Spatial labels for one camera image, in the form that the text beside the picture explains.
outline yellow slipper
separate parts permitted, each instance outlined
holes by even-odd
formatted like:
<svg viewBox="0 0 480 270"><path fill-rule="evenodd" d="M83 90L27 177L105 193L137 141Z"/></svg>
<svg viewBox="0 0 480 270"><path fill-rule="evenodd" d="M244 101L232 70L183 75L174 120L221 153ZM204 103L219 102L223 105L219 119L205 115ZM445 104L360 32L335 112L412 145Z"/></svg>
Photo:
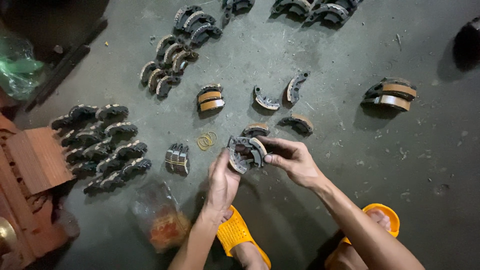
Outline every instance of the yellow slipper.
<svg viewBox="0 0 480 270"><path fill-rule="evenodd" d="M363 212L367 212L368 210L371 210L371 209L374 209L374 208L377 208L377 209L380 209L385 215L387 215L389 218L390 218L390 231L388 231L391 235L393 235L393 237L397 237L398 236L398 230L400 229L400 218L397 216L397 214L388 206L385 206L383 204L379 204L379 203L372 203L370 205L367 205L363 210ZM342 239L341 242L345 242L345 243L348 243L348 244L352 244L350 243L349 239L344 237Z"/></svg>
<svg viewBox="0 0 480 270"><path fill-rule="evenodd" d="M245 221L241 215L238 213L235 207L233 207L233 205L231 205L229 209L233 212L232 217L226 222L222 223L216 233L216 236L222 243L223 249L225 250L227 256L232 257L230 250L232 250L234 246L250 241L257 247L260 255L262 255L262 258L264 259L264 262L267 264L268 269L270 269L272 267L270 259L268 258L267 254L265 254L265 252L257 245L252 238L252 235L250 235L247 224L245 224Z"/></svg>

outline foot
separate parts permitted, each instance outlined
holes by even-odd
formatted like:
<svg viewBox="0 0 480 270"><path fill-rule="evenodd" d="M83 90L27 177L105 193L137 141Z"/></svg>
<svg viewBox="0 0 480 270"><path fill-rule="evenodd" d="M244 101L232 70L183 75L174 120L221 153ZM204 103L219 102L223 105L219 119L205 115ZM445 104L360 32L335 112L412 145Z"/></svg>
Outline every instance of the foot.
<svg viewBox="0 0 480 270"><path fill-rule="evenodd" d="M226 222L233 215L231 210L227 210L223 216L222 222ZM244 242L234 246L230 253L246 270L268 270L262 255L252 242Z"/></svg>
<svg viewBox="0 0 480 270"><path fill-rule="evenodd" d="M371 209L367 211L367 215L385 230L391 230L390 218L380 209ZM348 243L338 245L331 258L327 259L325 268L327 270L368 270L360 255Z"/></svg>

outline person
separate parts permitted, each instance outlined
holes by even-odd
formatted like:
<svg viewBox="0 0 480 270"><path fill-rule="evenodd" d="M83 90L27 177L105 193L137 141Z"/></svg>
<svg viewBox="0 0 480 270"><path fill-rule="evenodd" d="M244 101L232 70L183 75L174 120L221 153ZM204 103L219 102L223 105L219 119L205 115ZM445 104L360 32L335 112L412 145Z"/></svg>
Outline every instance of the person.
<svg viewBox="0 0 480 270"><path fill-rule="evenodd" d="M273 150L272 154L265 156L265 162L283 169L293 182L314 192L348 237L326 260L326 269L425 269L415 256L388 232L393 225L390 217L377 207L366 213L358 208L318 169L303 143L261 136L258 139ZM235 216L238 227L242 226L241 216L235 213L231 206L237 193L240 175L231 170L228 164L229 154L223 149L208 169L210 186L200 215L171 262L169 270L203 269L215 236L218 235L219 239L224 237L220 234L222 225ZM249 237L246 226L242 231L249 241L237 241L235 246L228 247L228 250L224 244L226 240L220 239L227 255L235 257L247 270L269 269L271 266L268 257Z"/></svg>

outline hand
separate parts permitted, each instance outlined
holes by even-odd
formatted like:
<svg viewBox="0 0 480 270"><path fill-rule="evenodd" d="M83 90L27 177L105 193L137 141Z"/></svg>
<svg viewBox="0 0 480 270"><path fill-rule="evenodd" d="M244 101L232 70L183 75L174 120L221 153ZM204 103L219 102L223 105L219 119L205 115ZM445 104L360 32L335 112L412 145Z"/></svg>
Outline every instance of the hand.
<svg viewBox="0 0 480 270"><path fill-rule="evenodd" d="M240 175L228 167L228 150L223 149L208 168L208 190L205 206L225 213L232 204L240 183Z"/></svg>
<svg viewBox="0 0 480 270"><path fill-rule="evenodd" d="M313 161L305 144L263 136L257 138L265 147L273 151L273 154L265 156L265 162L286 171L296 184L311 189L319 181L326 179Z"/></svg>

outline fingernail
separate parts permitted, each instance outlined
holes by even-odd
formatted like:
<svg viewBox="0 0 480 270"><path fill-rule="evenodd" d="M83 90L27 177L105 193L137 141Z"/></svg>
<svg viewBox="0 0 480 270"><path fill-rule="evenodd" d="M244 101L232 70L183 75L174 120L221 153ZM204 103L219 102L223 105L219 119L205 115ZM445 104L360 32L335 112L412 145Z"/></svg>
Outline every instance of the fingernail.
<svg viewBox="0 0 480 270"><path fill-rule="evenodd" d="M273 158L272 158L271 155L266 155L266 156L264 157L264 160L265 160L265 162L267 162L267 163L272 162L272 159L273 159Z"/></svg>

